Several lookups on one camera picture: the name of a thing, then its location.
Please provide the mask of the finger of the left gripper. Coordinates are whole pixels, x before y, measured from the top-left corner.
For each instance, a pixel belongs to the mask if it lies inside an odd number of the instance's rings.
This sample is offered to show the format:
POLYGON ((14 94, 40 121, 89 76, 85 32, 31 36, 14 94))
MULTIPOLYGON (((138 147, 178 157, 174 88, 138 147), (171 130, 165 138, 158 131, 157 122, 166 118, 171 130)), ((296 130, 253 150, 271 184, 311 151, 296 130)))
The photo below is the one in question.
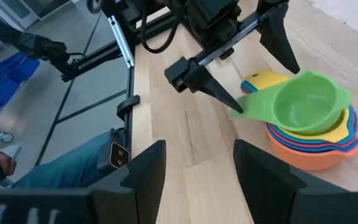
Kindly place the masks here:
POLYGON ((238 113, 244 111, 240 104, 210 74, 204 65, 196 64, 194 84, 195 90, 202 91, 203 93, 212 96, 238 113))
POLYGON ((261 15, 260 43, 287 70, 294 74, 300 71, 295 54, 290 46, 284 26, 289 0, 258 0, 257 12, 261 15))

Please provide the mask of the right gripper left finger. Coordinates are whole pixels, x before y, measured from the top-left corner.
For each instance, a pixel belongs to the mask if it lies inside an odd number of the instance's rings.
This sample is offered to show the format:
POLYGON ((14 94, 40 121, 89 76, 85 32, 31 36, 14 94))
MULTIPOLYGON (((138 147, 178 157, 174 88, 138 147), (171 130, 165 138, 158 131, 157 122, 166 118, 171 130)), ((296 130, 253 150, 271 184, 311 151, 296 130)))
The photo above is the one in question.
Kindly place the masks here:
POLYGON ((166 173, 166 142, 158 140, 90 186, 91 224, 156 224, 166 173))

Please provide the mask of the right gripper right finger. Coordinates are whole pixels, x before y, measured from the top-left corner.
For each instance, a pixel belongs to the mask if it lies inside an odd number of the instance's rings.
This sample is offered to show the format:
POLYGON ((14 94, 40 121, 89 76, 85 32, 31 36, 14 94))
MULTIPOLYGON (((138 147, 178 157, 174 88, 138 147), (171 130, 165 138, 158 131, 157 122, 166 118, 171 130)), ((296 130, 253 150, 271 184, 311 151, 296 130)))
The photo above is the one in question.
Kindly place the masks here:
POLYGON ((347 192, 242 139, 234 165, 255 224, 328 224, 327 209, 310 197, 347 192))

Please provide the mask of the light blue measuring cup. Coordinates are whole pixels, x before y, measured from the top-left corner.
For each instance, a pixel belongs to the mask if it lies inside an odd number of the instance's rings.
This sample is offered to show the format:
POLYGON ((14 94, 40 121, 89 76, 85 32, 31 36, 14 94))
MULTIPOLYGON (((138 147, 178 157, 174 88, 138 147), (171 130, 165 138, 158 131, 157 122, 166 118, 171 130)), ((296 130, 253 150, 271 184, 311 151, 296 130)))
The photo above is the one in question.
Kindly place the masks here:
POLYGON ((258 91, 265 92, 272 89, 273 93, 264 101, 267 108, 263 110, 256 105, 246 106, 240 117, 259 119, 260 116, 275 116, 272 124, 267 122, 267 133, 279 144, 302 152, 349 151, 357 145, 357 115, 353 107, 348 106, 341 110, 335 109, 335 91, 331 87, 327 91, 315 93, 307 87, 291 86, 277 91, 267 83, 252 84, 250 81, 241 83, 244 96, 238 98, 241 106, 246 104, 249 95, 258 91), (327 130, 320 134, 294 133, 287 127, 303 128, 315 121, 320 121, 334 111, 334 117, 329 119, 327 130))

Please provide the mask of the yellow measuring cup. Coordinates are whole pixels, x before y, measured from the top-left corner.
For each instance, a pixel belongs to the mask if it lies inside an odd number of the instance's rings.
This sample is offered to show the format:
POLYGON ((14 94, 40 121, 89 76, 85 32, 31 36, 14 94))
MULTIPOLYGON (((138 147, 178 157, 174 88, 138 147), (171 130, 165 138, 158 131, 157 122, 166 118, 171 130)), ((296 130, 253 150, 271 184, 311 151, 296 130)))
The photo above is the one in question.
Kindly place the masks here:
MULTIPOLYGON (((271 71, 259 71, 253 75, 247 76, 241 83, 241 90, 243 93, 253 93, 264 88, 278 85, 287 81, 289 77, 280 75, 271 71)), ((352 139, 356 133, 356 122, 353 108, 344 109, 341 118, 334 127, 327 133, 305 136, 295 134, 276 125, 267 123, 269 132, 279 140, 295 145, 295 144, 331 144, 340 145, 352 139)))

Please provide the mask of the orange measuring cup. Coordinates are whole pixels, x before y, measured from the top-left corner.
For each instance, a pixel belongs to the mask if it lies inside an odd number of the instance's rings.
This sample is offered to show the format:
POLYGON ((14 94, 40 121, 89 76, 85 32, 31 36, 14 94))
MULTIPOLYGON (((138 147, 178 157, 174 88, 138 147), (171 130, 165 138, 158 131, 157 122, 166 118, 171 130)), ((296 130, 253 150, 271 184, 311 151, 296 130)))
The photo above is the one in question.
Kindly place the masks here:
POLYGON ((329 151, 319 153, 300 152, 278 142, 265 127, 268 140, 275 155, 286 163, 302 170, 317 171, 328 169, 358 153, 358 144, 348 152, 329 151))

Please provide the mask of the green measuring cup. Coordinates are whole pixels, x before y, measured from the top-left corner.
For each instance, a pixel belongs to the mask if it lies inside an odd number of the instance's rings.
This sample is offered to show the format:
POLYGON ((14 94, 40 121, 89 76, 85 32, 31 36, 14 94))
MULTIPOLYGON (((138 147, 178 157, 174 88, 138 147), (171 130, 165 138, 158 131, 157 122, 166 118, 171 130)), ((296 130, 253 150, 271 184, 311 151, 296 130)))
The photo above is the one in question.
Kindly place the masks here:
POLYGON ((230 110, 231 119, 256 119, 312 135, 324 133, 340 118, 342 110, 351 105, 351 92, 322 73, 305 71, 236 101, 243 112, 230 110))

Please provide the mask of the person's leg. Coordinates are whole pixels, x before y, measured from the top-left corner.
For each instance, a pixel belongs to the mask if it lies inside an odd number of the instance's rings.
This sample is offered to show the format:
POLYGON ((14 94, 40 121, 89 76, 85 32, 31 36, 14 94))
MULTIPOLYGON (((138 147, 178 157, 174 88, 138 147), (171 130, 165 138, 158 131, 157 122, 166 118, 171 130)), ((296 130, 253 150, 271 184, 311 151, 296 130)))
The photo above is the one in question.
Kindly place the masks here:
POLYGON ((17 189, 71 189, 88 187, 104 178, 97 168, 99 148, 110 139, 102 133, 57 159, 34 167, 11 185, 17 189))

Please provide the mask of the black table clamp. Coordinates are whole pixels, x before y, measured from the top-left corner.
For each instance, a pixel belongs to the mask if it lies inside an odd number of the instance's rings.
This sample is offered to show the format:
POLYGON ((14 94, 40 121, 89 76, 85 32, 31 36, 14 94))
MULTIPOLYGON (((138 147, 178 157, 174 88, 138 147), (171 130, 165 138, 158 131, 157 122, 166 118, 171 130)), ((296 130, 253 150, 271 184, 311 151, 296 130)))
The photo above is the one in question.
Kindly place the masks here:
POLYGON ((116 111, 117 116, 121 120, 125 121, 126 116, 132 111, 132 108, 138 105, 139 103, 140 103, 139 95, 134 95, 132 97, 125 99, 117 106, 117 111, 116 111))

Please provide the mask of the caster wheel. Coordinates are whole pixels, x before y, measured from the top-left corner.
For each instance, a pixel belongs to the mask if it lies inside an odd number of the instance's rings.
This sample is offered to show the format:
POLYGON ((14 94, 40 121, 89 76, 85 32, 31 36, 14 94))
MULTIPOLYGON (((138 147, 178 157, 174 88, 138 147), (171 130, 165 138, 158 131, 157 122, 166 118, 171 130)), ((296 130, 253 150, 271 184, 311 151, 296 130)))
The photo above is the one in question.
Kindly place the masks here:
POLYGON ((0 131, 0 141, 3 143, 11 143, 14 140, 14 136, 11 133, 0 131))

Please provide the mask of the blue storage bins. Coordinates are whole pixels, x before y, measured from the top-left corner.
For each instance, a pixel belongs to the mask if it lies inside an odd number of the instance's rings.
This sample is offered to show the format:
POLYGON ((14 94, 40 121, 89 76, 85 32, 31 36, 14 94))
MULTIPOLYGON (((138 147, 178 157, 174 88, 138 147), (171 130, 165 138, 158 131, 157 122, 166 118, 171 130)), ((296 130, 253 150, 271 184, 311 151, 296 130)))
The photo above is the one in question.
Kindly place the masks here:
POLYGON ((21 83, 26 82, 39 67, 38 60, 32 60, 17 52, 0 62, 0 108, 15 95, 21 83))

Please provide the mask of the silver aluminium rail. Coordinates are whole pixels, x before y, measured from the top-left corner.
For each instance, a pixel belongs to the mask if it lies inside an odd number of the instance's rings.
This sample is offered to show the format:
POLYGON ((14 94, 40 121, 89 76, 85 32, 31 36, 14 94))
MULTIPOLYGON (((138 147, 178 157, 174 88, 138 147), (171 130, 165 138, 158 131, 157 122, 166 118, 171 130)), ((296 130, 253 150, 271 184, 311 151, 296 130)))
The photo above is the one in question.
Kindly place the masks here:
POLYGON ((124 61, 126 62, 128 68, 132 68, 134 66, 134 58, 132 56, 132 53, 131 53, 130 47, 126 41, 126 38, 124 37, 124 33, 123 33, 122 29, 121 29, 117 19, 115 18, 115 16, 109 17, 108 20, 110 22, 113 34, 116 38, 116 42, 121 50, 124 61))

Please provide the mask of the black metal table frame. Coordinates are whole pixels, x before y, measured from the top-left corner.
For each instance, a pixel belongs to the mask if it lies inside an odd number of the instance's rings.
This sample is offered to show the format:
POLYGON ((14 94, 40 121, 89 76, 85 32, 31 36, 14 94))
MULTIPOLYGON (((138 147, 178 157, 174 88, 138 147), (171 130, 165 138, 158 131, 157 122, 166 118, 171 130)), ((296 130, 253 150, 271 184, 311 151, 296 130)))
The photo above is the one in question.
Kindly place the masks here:
MULTIPOLYGON (((115 16, 130 47, 132 56, 134 56, 134 49, 137 45, 145 43, 146 40, 167 29, 175 33, 178 26, 171 11, 148 22, 146 17, 162 8, 161 4, 152 4, 151 0, 87 0, 87 7, 92 13, 103 12, 107 19, 115 16)), ((119 57, 123 58, 115 40, 89 55, 80 54, 80 59, 75 60, 73 59, 75 54, 68 53, 63 42, 56 42, 41 35, 19 31, 1 21, 0 40, 14 46, 29 59, 50 62, 61 72, 64 82, 69 82, 104 62, 119 57)), ((127 98, 134 96, 133 77, 134 67, 129 68, 127 98)), ((126 148, 131 146, 131 135, 129 134, 131 121, 132 111, 124 121, 126 143, 123 146, 126 148)))

